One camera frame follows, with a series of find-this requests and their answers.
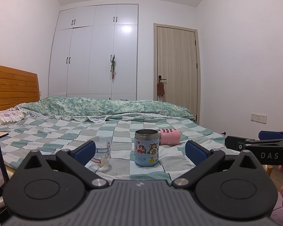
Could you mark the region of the clear glass cup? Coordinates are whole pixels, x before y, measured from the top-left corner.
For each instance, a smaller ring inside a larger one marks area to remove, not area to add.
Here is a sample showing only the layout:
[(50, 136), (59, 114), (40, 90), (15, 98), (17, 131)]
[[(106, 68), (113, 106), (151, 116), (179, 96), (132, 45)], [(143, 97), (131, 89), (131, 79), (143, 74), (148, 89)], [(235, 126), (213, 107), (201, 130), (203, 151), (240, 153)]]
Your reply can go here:
[(91, 139), (95, 142), (95, 155), (87, 163), (86, 167), (96, 171), (108, 171), (111, 159), (111, 139), (107, 137), (95, 136)]

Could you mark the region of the white wardrobe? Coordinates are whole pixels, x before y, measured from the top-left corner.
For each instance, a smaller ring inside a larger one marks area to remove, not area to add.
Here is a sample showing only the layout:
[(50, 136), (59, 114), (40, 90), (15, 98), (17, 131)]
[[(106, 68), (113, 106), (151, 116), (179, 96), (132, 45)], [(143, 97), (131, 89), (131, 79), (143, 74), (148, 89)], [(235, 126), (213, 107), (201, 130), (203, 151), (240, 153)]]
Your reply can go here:
[[(137, 38), (137, 4), (60, 11), (52, 44), (48, 95), (135, 100)], [(110, 73), (113, 55), (114, 81)]]

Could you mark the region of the blue cartoon steel cup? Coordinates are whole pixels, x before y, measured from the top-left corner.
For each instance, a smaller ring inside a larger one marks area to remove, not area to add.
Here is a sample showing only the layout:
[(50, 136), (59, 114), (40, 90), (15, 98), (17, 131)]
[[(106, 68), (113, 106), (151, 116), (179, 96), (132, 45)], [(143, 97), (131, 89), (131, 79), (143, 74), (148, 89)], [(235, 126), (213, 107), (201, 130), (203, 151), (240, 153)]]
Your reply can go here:
[(137, 130), (134, 134), (135, 163), (142, 167), (156, 165), (159, 159), (159, 141), (157, 130)]

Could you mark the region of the beige wooden door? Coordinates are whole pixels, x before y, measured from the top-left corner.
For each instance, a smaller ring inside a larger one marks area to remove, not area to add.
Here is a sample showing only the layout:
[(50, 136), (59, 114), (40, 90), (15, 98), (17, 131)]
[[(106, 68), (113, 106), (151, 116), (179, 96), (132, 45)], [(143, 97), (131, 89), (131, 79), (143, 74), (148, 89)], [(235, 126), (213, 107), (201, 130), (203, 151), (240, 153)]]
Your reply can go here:
[[(158, 76), (167, 79), (163, 97), (157, 96)], [(153, 99), (186, 107), (200, 122), (200, 51), (198, 31), (154, 24)]]

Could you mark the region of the floral pillow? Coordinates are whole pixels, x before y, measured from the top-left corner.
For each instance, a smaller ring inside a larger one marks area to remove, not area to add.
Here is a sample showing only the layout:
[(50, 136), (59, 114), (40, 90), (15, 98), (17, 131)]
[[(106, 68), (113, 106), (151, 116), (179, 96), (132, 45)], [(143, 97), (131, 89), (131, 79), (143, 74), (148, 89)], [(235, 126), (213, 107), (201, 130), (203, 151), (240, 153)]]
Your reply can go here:
[(26, 111), (24, 107), (27, 103), (18, 104), (13, 108), (0, 111), (0, 125), (11, 124), (25, 119)]

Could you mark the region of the checkered green bed sheet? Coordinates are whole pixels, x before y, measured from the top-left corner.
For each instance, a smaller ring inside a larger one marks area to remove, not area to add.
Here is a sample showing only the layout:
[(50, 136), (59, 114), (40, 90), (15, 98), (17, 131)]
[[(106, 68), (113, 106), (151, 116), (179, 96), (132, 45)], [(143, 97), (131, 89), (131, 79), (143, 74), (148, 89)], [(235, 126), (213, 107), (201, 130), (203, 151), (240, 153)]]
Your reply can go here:
[[(159, 161), (153, 167), (140, 167), (134, 162), (134, 133), (141, 129), (177, 129), (181, 133), (181, 141), (176, 146), (161, 146)], [(30, 150), (51, 155), (63, 148), (73, 150), (88, 140), (109, 143), (111, 157), (107, 168), (99, 168), (93, 161), (86, 165), (107, 181), (166, 180), (170, 183), (195, 166), (185, 154), (188, 140), (208, 150), (219, 148), (226, 154), (235, 153), (225, 147), (225, 138), (221, 134), (179, 117), (111, 117), (100, 122), (80, 122), (27, 116), (14, 124), (0, 125), (0, 131), (8, 133), (0, 139), (4, 162), (14, 169)]]

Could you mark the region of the pink steel cup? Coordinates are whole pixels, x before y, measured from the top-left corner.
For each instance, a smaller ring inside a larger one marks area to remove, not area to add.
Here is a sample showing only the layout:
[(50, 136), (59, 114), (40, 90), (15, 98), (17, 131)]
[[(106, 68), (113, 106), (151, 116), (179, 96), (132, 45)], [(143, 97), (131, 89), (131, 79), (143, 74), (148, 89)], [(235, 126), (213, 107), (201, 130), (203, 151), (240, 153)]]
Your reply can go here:
[(177, 129), (159, 129), (160, 145), (178, 145), (181, 141), (181, 133)]

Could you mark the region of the green hanging ornament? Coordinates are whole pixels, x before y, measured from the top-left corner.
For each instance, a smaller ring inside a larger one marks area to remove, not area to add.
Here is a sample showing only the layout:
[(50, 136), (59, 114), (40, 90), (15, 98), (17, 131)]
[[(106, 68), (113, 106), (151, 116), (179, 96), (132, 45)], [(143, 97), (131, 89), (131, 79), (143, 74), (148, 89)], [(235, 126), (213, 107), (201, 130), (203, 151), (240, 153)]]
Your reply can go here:
[(111, 67), (110, 67), (112, 81), (114, 81), (115, 79), (115, 66), (116, 66), (115, 55), (113, 55), (111, 58)]

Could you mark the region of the white wall socket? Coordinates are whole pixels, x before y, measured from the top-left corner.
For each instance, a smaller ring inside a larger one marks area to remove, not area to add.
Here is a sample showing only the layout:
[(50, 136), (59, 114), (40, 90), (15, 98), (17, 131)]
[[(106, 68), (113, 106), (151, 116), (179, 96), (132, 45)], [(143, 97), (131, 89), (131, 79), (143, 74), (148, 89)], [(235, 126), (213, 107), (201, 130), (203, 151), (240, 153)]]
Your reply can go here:
[(251, 113), (251, 121), (266, 124), (267, 116), (264, 114)]

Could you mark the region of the wooden headboard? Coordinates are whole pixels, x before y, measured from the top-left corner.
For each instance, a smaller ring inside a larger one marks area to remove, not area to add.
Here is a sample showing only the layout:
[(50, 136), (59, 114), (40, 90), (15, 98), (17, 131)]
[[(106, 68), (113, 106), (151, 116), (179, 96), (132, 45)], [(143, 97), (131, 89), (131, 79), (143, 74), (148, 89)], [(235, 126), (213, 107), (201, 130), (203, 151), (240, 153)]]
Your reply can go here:
[(0, 111), (40, 100), (36, 73), (0, 65)]

